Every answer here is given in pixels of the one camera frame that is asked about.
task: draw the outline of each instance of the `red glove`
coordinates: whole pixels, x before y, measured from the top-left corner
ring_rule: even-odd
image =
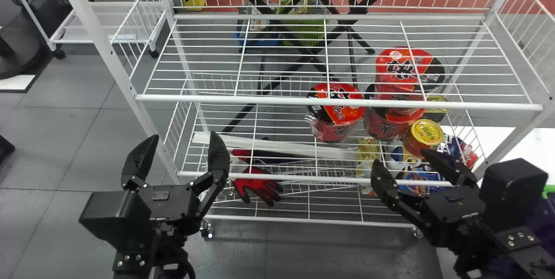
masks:
[[[232,184],[243,202],[247,204],[250,203],[250,197],[246,192],[247,190],[254,192],[270,207],[274,206],[274,201],[281,201],[281,197],[275,190],[283,193],[283,188],[273,180],[238,178],[234,180]]]
[[[234,149],[232,154],[238,157],[244,162],[250,162],[251,151],[246,149]],[[246,167],[243,173],[250,174],[267,174],[265,171],[255,167]],[[260,197],[268,206],[274,206],[274,201],[280,202],[281,197],[277,192],[283,193],[283,188],[273,180],[268,179],[247,179],[247,178],[237,178],[232,181],[232,184],[237,191],[238,195],[241,197],[243,202],[246,204],[250,203],[250,197],[248,196],[247,189],[254,192],[258,197]]]

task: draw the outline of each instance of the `red noodle cup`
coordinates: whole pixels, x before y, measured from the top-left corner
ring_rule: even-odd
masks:
[[[327,83],[318,83],[310,91],[309,98],[327,98]],[[330,83],[330,93],[331,99],[363,99],[357,89],[345,83]],[[313,134],[324,143],[339,143],[364,113],[364,107],[314,105],[308,109]]]
[[[439,60],[421,49],[412,49],[418,74],[424,93],[432,93],[445,80],[445,70]],[[377,99],[387,100],[422,100],[422,89],[414,68],[411,53],[407,47],[399,46],[381,52],[376,58],[376,94]],[[391,107],[391,113],[411,115],[419,111],[416,108]]]
[[[366,89],[365,98],[372,99],[373,84]],[[426,109],[417,108],[410,115],[398,115],[389,112],[386,107],[367,107],[364,111],[364,128],[369,135],[382,141],[393,141],[404,135],[411,124],[420,119]]]

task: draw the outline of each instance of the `green basket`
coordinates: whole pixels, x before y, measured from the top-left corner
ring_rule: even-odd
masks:
[[[284,21],[284,23],[288,25],[289,30],[294,32],[295,37],[297,37],[298,39],[304,39],[300,41],[304,46],[313,47],[316,46],[318,42],[323,40],[323,19],[286,20]],[[293,46],[292,42],[288,40],[283,41],[283,45]]]

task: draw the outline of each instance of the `black robotic arm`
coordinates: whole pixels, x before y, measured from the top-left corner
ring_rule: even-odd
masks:
[[[379,160],[371,183],[378,198],[418,227],[430,244],[458,255],[454,265],[461,278],[482,270],[492,260],[509,260],[503,267],[514,278],[553,279],[555,260],[526,226],[547,181],[547,174],[523,159],[488,167],[482,188],[476,176],[448,153],[422,151],[430,166],[453,187],[423,196],[399,190]]]

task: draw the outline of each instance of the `white metal rack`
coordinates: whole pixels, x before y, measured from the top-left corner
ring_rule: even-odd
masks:
[[[44,38],[54,57],[64,58],[65,52],[58,44],[92,44],[75,9],[71,10],[56,31],[48,37],[26,0],[20,0]],[[128,56],[138,57],[148,46],[149,54],[158,57],[156,41],[163,21],[159,20],[164,9],[160,0],[91,1],[88,2],[101,22],[103,34],[115,44],[128,44]]]
[[[369,184],[369,178],[355,176],[359,139],[367,137],[362,123],[341,144],[319,143],[305,121],[307,105],[448,108],[444,132],[473,147],[479,157],[474,167],[478,176],[555,110],[553,78],[547,74],[554,63],[555,44],[549,40],[555,35],[555,18],[539,0],[328,0],[326,14],[304,15],[288,14],[282,0],[206,0],[206,5],[155,0],[170,33],[141,91],[131,82],[137,80],[137,63],[125,71],[113,51],[113,45],[122,46],[113,40],[125,30],[119,29],[112,40],[99,35],[101,23],[89,4],[70,1],[78,5],[75,12],[85,18],[83,27],[147,134],[156,129],[143,103],[173,103],[158,153],[176,183],[206,170],[207,133],[212,130],[222,133],[228,149],[249,149],[246,158],[253,166],[261,167],[263,157],[257,150],[282,153],[281,158],[299,156],[262,166],[271,174],[230,174],[280,181],[285,193],[274,208],[256,198],[244,204],[228,187],[207,218],[411,226],[360,193],[360,185]],[[272,8],[266,7],[269,2]],[[261,14],[238,14],[240,7]],[[195,8],[205,11],[182,12]],[[132,12],[121,27],[133,18]],[[300,26],[314,28],[310,40],[320,42],[305,47],[302,42],[308,39],[289,30]],[[276,44],[284,40],[293,46]],[[393,46],[423,49],[440,60],[446,81],[434,95],[446,97],[446,102],[432,103],[425,93],[423,101],[306,98],[314,84],[336,80],[364,92],[375,83],[377,56]],[[123,52],[128,58],[135,54]],[[531,119],[486,155],[473,117],[502,111],[528,111]],[[374,146],[386,160],[383,148],[390,144]],[[450,185],[412,180],[398,184]]]

